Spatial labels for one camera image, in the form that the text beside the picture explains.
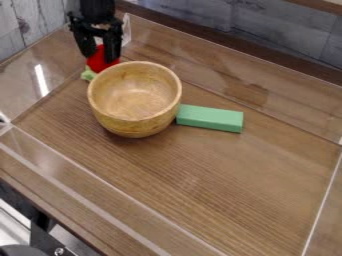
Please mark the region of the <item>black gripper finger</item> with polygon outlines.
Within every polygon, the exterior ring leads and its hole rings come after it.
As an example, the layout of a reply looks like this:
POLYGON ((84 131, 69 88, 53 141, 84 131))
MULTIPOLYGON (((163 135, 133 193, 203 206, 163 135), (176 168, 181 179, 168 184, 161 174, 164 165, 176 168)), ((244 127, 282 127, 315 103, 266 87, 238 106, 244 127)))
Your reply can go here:
POLYGON ((96 52, 96 43, 93 37, 83 30, 72 30, 73 38, 79 50, 85 58, 91 57, 96 52))
POLYGON ((113 62, 121 53, 121 34, 108 32, 103 37, 104 61, 113 62))

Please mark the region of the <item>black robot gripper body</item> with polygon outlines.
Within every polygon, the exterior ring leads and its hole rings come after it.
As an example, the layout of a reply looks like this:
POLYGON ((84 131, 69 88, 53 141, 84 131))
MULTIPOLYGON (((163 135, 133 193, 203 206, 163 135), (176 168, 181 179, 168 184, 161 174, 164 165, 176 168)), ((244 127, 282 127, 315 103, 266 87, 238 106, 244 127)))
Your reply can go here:
POLYGON ((123 22, 115 17, 115 0, 65 0, 69 29, 77 38, 123 35, 123 22))

